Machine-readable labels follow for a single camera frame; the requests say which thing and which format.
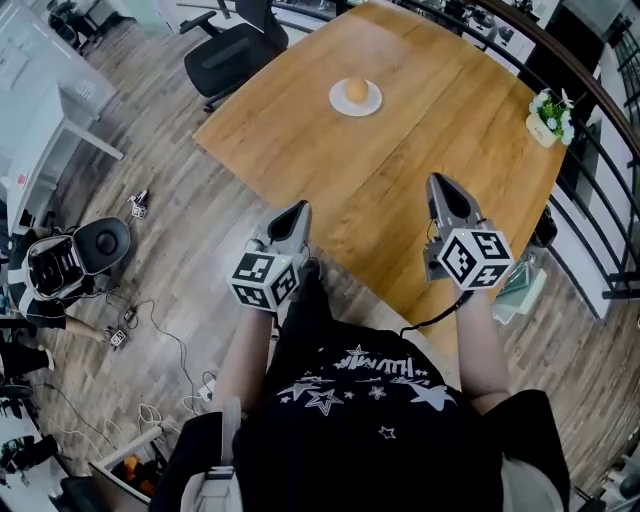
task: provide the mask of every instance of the black cable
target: black cable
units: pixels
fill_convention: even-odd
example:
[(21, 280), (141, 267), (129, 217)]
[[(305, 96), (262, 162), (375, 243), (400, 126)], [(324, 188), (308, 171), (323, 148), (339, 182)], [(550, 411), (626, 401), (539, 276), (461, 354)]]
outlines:
[(49, 389), (55, 389), (58, 393), (60, 393), (60, 395), (62, 395), (62, 398), (64, 398), (64, 400), (69, 404), (69, 407), (71, 407), (71, 410), (75, 413), (75, 415), (78, 417), (78, 419), (84, 423), (87, 427), (89, 427), (91, 430), (93, 430), (96, 434), (100, 435), (101, 437), (104, 438), (104, 440), (109, 443), (109, 445), (114, 449), (117, 450), (117, 448), (113, 445), (113, 443), (111, 441), (109, 441), (109, 438), (107, 436), (104, 435), (104, 433), (100, 432), (97, 428), (95, 428), (93, 425), (91, 425), (87, 420), (85, 420), (82, 415), (76, 410), (76, 408), (73, 406), (73, 404), (69, 401), (69, 399), (67, 398), (67, 395), (65, 395), (60, 389), (58, 389), (56, 386), (54, 386), (53, 384), (49, 384), (47, 382), (43, 382), (42, 384), (33, 384), (31, 387), (36, 387), (36, 386), (44, 386), (45, 388), (49, 388)]
[(401, 338), (403, 337), (405, 331), (413, 331), (415, 329), (427, 327), (428, 325), (435, 324), (436, 322), (439, 322), (443, 318), (446, 318), (451, 313), (453, 313), (454, 311), (459, 309), (461, 306), (463, 306), (471, 298), (472, 295), (473, 295), (473, 290), (467, 290), (463, 292), (462, 295), (460, 295), (460, 298), (457, 301), (455, 301), (453, 305), (449, 306), (438, 316), (432, 318), (431, 320), (425, 320), (424, 322), (420, 322), (419, 324), (413, 325), (411, 327), (403, 327), (402, 329), (400, 329), (400, 337)]
[(195, 410), (195, 399), (193, 398), (193, 396), (195, 395), (195, 384), (193, 383), (193, 379), (191, 378), (191, 376), (189, 375), (189, 372), (187, 371), (187, 356), (188, 356), (188, 350), (187, 350), (187, 345), (184, 343), (184, 341), (182, 341), (180, 338), (178, 338), (177, 336), (174, 336), (173, 334), (171, 334), (170, 332), (167, 331), (163, 331), (158, 324), (156, 323), (156, 321), (153, 319), (153, 311), (156, 307), (156, 303), (153, 299), (147, 299), (144, 300), (142, 302), (139, 302), (138, 304), (131, 304), (131, 302), (129, 301), (129, 299), (127, 299), (126, 297), (123, 297), (122, 295), (118, 295), (117, 293), (115, 293), (115, 290), (117, 288), (114, 288), (113, 290), (109, 291), (107, 293), (107, 297), (106, 297), (106, 302), (107, 304), (109, 304), (111, 307), (113, 307), (117, 312), (118, 312), (118, 324), (120, 324), (120, 317), (122, 316), (122, 310), (120, 308), (118, 308), (115, 304), (113, 304), (110, 300), (109, 300), (109, 296), (114, 296), (114, 297), (118, 297), (119, 299), (123, 300), (128, 308), (127, 310), (133, 310), (134, 311), (134, 316), (133, 318), (135, 318), (136, 323), (135, 325), (131, 325), (132, 323), (132, 319), (130, 319), (129, 321), (125, 321), (127, 327), (131, 330), (135, 329), (136, 327), (138, 327), (140, 320), (138, 318), (138, 311), (139, 309), (144, 306), (145, 304), (150, 303), (151, 304), (151, 313), (149, 314), (149, 318), (151, 319), (151, 323), (153, 324), (153, 326), (158, 330), (158, 332), (164, 334), (165, 336), (169, 336), (170, 338), (174, 339), (175, 341), (178, 342), (178, 345), (180, 346), (180, 368), (182, 368), (182, 372), (184, 373), (185, 377), (187, 378), (187, 380), (189, 381), (189, 384), (191, 385), (191, 410)]

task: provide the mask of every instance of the black t-shirt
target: black t-shirt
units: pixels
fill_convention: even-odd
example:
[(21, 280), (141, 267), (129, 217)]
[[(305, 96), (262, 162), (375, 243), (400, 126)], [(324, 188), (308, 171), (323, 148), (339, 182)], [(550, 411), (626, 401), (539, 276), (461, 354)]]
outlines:
[[(503, 456), (539, 469), (567, 507), (544, 393), (480, 416), (397, 334), (333, 325), (274, 357), (261, 404), (234, 438), (245, 511), (499, 511)], [(151, 511), (178, 510), (190, 476), (219, 463), (220, 417), (185, 424)]]

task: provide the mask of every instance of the backpack strap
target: backpack strap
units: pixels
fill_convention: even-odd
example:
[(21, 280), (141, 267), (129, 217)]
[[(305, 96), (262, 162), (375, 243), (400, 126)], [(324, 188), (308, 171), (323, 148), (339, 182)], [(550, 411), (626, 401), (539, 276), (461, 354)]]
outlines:
[(180, 512), (242, 512), (242, 496), (233, 461), (233, 437), (242, 419), (240, 399), (222, 404), (222, 455), (220, 466), (192, 476), (182, 493)]

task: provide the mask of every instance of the potted plant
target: potted plant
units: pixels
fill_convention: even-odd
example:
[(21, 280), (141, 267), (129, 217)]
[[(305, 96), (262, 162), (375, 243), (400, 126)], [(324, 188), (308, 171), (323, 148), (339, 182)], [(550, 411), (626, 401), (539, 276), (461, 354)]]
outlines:
[(572, 108), (564, 89), (562, 99), (557, 103), (553, 101), (549, 89), (545, 89), (529, 105), (531, 114), (527, 117), (527, 128), (545, 148), (551, 147), (557, 139), (568, 146), (575, 136), (575, 129), (571, 124)]

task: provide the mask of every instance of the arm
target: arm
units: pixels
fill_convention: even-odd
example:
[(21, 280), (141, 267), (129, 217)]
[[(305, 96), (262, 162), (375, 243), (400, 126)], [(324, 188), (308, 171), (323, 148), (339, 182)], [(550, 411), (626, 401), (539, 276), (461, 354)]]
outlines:
[[(455, 294), (461, 294), (457, 287)], [(456, 324), (462, 392), (485, 414), (510, 396), (507, 361), (486, 292), (476, 291), (456, 311)]]
[(240, 398), (243, 411), (255, 406), (267, 371), (271, 324), (270, 313), (244, 309), (216, 380), (214, 409), (232, 396)]

